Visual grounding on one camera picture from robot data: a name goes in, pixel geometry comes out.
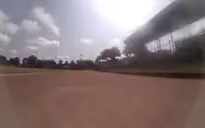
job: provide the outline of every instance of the sky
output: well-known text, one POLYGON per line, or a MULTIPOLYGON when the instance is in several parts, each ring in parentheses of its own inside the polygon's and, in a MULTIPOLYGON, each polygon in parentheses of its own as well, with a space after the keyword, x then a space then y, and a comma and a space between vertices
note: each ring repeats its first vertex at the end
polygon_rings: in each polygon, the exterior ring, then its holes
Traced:
POLYGON ((0 55, 94 59, 171 0, 0 0, 0 55))

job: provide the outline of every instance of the treeline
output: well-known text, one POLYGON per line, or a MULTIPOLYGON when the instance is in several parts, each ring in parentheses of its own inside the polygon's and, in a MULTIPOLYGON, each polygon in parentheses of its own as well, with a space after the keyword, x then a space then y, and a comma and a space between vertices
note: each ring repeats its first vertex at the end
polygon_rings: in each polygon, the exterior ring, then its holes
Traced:
POLYGON ((94 61, 92 60, 82 60, 77 61, 63 61, 59 60, 56 62, 53 59, 39 59, 34 55, 25 57, 20 60, 19 57, 14 57, 7 59, 5 56, 0 55, 0 65, 13 65, 20 67, 31 67, 31 68, 64 68, 64 69, 93 69, 96 67, 94 61))
POLYGON ((149 51, 140 44, 126 43, 123 52, 117 47, 104 49, 95 60, 63 61, 39 59, 34 55, 10 58, 0 55, 0 64, 35 68, 103 69, 103 68, 171 68, 201 65, 205 61, 205 34, 175 42, 174 50, 149 51))

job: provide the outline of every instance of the field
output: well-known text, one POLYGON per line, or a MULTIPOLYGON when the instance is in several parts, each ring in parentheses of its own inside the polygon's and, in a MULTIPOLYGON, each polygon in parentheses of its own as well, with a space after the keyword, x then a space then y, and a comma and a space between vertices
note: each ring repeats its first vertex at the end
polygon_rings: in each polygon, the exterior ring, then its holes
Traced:
POLYGON ((203 79, 0 67, 3 73, 0 128, 205 128, 203 79))

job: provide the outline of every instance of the sandy ground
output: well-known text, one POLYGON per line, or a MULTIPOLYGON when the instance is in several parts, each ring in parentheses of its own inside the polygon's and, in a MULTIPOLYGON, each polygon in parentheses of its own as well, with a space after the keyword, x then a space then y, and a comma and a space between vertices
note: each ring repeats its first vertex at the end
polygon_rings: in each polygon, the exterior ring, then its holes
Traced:
POLYGON ((4 76, 0 128, 205 128, 205 80, 59 70, 4 76))

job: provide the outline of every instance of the building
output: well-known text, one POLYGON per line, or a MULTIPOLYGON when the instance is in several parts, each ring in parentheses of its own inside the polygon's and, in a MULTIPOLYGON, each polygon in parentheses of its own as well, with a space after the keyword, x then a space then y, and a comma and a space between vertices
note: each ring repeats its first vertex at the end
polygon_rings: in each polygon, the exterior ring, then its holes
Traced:
POLYGON ((125 40, 125 52, 173 52, 184 38, 205 33, 205 0, 175 0, 125 40))

